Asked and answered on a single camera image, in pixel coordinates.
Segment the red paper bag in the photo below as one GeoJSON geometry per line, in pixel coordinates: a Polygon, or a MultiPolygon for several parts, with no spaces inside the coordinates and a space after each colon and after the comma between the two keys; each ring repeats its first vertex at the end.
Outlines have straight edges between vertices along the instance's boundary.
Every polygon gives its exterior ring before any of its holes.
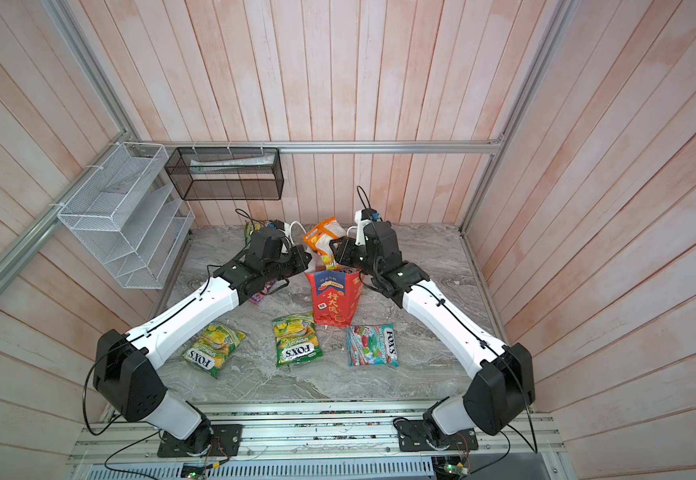
{"type": "Polygon", "coordinates": [[[285,225],[285,232],[292,240],[301,240],[312,260],[305,271],[311,287],[313,317],[316,324],[347,327],[357,311],[363,284],[357,269],[341,266],[327,270],[320,258],[304,241],[308,232],[298,221],[285,225]]]}

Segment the orange mango snack bag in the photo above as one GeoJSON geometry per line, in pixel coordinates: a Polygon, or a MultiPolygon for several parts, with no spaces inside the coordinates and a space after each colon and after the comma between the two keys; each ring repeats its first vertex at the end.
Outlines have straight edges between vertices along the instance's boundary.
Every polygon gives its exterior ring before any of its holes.
{"type": "Polygon", "coordinates": [[[338,263],[330,247],[332,240],[338,240],[346,235],[346,230],[335,217],[321,221],[304,236],[303,241],[316,252],[327,270],[335,270],[338,263]]]}

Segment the teal red Fox's candy bag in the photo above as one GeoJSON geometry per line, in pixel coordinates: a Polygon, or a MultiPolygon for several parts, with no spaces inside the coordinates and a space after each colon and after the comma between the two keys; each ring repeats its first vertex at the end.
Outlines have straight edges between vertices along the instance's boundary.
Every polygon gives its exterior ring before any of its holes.
{"type": "Polygon", "coordinates": [[[346,336],[351,366],[399,365],[392,324],[351,325],[346,336]]]}

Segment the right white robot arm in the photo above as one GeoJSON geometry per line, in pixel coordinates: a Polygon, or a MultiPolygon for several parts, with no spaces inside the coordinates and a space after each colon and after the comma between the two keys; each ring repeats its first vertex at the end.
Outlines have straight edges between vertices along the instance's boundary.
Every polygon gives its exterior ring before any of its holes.
{"type": "Polygon", "coordinates": [[[445,398],[423,415],[421,428],[432,444],[463,430],[497,435],[535,399],[532,356],[480,328],[418,265],[402,258],[395,230],[387,221],[361,220],[356,236],[329,243],[334,259],[371,277],[373,287],[421,321],[460,362],[467,390],[445,398]]]}

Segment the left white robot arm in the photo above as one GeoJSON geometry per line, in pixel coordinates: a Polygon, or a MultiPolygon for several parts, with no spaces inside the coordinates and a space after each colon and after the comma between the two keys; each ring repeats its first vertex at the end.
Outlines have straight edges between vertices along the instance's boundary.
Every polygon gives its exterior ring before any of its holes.
{"type": "Polygon", "coordinates": [[[211,321],[234,310],[269,282],[307,270],[312,255],[284,231],[264,227],[231,260],[209,268],[196,291],[126,333],[111,330],[97,343],[88,380],[128,422],[146,422],[175,440],[190,456],[210,448],[209,419],[168,390],[158,369],[211,321]]]}

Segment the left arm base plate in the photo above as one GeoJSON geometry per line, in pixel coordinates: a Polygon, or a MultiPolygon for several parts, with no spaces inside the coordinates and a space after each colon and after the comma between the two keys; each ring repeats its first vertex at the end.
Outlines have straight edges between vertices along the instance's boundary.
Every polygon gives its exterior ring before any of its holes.
{"type": "Polygon", "coordinates": [[[238,454],[242,431],[241,424],[209,424],[204,422],[184,440],[165,432],[157,451],[157,457],[202,457],[207,454],[233,457],[238,454]]]}

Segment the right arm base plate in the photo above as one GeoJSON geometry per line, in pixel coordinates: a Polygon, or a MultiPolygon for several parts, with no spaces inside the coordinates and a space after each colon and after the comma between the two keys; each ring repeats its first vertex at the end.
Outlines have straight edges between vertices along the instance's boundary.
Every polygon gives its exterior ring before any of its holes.
{"type": "Polygon", "coordinates": [[[440,433],[425,420],[396,417],[392,425],[397,432],[398,446],[402,452],[459,451],[470,453],[478,449],[473,430],[462,430],[453,435],[440,433]]]}

